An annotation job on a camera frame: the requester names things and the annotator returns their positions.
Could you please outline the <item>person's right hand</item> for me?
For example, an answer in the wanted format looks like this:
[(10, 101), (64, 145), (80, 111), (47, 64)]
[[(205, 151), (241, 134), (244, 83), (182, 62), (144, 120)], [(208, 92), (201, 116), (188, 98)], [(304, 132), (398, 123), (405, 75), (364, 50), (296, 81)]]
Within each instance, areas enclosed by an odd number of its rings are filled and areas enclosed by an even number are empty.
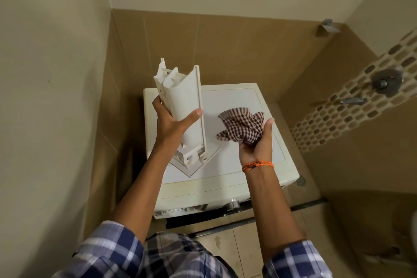
[(244, 167), (247, 164), (255, 162), (272, 162), (273, 143), (263, 144), (261, 138), (256, 146), (248, 146), (245, 143), (239, 143), (239, 160)]

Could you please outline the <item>person's left hand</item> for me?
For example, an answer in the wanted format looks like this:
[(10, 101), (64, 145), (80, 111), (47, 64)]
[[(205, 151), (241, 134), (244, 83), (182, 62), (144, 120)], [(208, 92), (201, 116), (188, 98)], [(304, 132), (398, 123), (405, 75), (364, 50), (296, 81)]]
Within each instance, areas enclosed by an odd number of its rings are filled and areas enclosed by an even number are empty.
[(157, 136), (154, 149), (170, 160), (178, 149), (184, 133), (179, 128), (179, 121), (166, 109), (160, 96), (153, 101), (153, 107), (157, 113)]

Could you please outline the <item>white plastic detergent drawer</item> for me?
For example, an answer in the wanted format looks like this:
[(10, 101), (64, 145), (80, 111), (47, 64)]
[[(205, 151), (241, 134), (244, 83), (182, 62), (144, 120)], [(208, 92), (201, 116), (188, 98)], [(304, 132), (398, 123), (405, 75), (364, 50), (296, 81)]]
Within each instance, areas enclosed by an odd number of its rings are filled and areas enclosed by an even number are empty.
[[(199, 66), (185, 75), (178, 67), (168, 69), (161, 58), (154, 82), (161, 101), (176, 121), (185, 119), (196, 109), (202, 109)], [(191, 177), (208, 161), (204, 118), (200, 117), (183, 134), (171, 164)]]

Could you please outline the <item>brown checkered cloth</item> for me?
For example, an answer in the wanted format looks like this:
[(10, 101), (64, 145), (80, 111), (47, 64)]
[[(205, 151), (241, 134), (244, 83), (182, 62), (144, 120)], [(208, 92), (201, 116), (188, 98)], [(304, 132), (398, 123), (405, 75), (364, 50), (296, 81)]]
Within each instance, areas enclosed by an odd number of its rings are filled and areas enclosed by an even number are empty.
[(218, 118), (225, 126), (223, 131), (216, 134), (219, 141), (255, 147), (262, 138), (264, 112), (252, 114), (246, 107), (237, 107), (221, 112)]

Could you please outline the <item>person's right forearm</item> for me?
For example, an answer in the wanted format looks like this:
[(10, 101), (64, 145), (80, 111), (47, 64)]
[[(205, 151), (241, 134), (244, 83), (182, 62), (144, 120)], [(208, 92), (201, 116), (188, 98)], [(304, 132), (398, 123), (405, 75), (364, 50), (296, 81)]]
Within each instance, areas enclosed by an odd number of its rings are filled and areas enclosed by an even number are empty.
[(274, 168), (266, 162), (244, 167), (264, 263), (293, 243), (305, 240)]

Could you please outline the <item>person's left forearm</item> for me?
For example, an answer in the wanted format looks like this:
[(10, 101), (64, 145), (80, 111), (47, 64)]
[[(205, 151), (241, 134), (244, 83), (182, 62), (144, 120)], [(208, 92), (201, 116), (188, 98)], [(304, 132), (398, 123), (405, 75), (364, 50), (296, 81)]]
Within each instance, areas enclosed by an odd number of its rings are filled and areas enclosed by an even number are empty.
[(164, 172), (178, 145), (156, 145), (138, 177), (117, 205), (112, 220), (128, 228), (143, 244), (146, 240)]

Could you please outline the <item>white washing machine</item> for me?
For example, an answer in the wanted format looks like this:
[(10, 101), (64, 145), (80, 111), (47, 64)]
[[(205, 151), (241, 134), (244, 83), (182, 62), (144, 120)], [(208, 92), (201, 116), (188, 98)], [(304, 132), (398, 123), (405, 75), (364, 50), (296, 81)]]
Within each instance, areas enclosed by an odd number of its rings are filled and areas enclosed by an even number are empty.
[(205, 212), (250, 199), (247, 181), (238, 156), (238, 143), (221, 142), (216, 134), (225, 126), (218, 115), (228, 109), (246, 107), (272, 118), (256, 83), (202, 86), (202, 109), (207, 145), (216, 153), (191, 177), (170, 163), (163, 176), (154, 218), (164, 219)]

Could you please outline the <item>chrome tap spout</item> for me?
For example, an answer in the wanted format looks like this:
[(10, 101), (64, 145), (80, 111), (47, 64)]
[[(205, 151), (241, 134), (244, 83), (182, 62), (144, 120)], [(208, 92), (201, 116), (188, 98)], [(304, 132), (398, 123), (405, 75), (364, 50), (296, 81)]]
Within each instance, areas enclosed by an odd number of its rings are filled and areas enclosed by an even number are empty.
[(367, 102), (368, 102), (367, 98), (357, 96), (357, 97), (349, 97), (349, 98), (341, 99), (339, 103), (340, 103), (340, 105), (358, 105), (358, 106), (362, 106)]

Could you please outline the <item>blue plaid shirt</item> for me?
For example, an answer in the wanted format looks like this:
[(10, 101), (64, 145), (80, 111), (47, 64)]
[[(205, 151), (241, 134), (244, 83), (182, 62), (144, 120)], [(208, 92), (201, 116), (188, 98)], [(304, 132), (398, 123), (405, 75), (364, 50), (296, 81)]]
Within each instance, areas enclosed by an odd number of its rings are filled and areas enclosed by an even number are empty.
[[(310, 240), (269, 259), (263, 278), (333, 278)], [(220, 256), (185, 234), (158, 232), (143, 245), (123, 225), (104, 221), (52, 278), (238, 278)]]

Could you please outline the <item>chrome wall bracket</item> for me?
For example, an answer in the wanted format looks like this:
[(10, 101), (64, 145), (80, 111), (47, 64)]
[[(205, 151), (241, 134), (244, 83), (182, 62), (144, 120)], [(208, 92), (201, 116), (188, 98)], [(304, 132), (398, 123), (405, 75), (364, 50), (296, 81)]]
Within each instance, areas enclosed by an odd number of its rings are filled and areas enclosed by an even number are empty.
[(331, 34), (340, 33), (340, 28), (333, 24), (331, 18), (326, 18), (317, 27), (315, 37), (328, 37)]

